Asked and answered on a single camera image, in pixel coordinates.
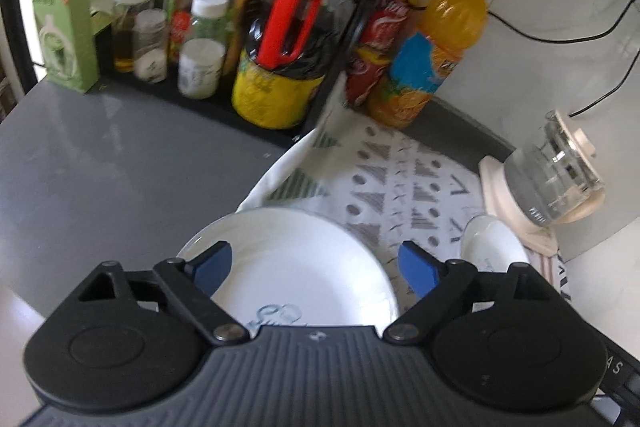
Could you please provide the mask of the white plate Bakery print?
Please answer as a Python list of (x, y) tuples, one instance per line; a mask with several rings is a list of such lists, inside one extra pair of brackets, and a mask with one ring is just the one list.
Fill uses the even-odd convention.
[(518, 236), (494, 216), (476, 216), (465, 227), (460, 258), (482, 272), (506, 273), (512, 263), (528, 263)]

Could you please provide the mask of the white plate Sweet print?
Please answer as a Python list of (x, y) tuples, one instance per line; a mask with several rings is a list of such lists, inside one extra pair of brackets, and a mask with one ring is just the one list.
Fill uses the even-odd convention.
[(383, 332), (399, 315), (381, 263), (329, 220), (288, 208), (241, 211), (207, 225), (179, 256), (190, 261), (218, 242), (231, 251), (205, 294), (251, 333), (265, 325)]

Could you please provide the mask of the patterned white cloth mat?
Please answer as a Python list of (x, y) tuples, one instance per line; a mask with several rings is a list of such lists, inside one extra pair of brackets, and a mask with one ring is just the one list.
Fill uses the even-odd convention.
[(337, 80), (316, 127), (262, 176), (241, 210), (303, 209), (341, 225), (375, 255), (401, 311), (416, 295), (400, 273), (402, 242), (440, 260), (458, 257), (466, 225), (486, 211), (478, 164), (510, 144), (435, 101), (407, 131), (348, 107)]

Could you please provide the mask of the glass kettle cream lid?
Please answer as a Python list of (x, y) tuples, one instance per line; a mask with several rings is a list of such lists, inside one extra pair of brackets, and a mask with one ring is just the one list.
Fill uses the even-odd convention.
[(524, 216), (539, 228), (582, 220), (605, 199), (595, 157), (596, 147), (582, 128), (553, 109), (504, 163), (506, 186)]

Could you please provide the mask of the red yellow can lower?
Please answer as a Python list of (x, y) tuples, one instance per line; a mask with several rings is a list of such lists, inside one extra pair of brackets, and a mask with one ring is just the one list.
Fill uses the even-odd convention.
[(390, 59), (385, 55), (357, 46), (346, 67), (345, 96), (348, 104), (362, 105), (383, 78), (388, 66)]

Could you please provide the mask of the small clear spice jar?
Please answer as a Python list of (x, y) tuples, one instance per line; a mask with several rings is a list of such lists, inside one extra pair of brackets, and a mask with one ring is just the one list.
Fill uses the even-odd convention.
[(167, 20), (160, 9), (140, 12), (134, 20), (134, 75), (146, 83), (167, 76)]

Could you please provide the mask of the orange juice bottle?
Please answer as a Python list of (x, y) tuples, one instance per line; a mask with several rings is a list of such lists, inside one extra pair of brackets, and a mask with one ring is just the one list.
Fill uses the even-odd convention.
[(369, 116), (404, 129), (483, 35), (487, 0), (430, 0), (395, 55), (390, 69), (367, 98)]

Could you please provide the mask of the red cola can upper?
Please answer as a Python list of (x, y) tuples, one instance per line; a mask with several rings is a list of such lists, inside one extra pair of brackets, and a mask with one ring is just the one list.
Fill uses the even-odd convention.
[(407, 0), (378, 0), (360, 32), (358, 44), (378, 53), (388, 52), (408, 22)]

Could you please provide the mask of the dark soy sauce bottle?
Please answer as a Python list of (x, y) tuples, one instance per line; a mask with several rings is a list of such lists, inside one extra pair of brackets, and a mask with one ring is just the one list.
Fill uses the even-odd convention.
[(352, 0), (260, 0), (231, 95), (236, 113), (262, 129), (290, 129), (329, 72)]

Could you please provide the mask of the green tea box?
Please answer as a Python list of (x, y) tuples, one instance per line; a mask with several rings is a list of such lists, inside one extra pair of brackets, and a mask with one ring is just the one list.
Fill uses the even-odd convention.
[(47, 80), (87, 93), (99, 80), (90, 0), (32, 0)]

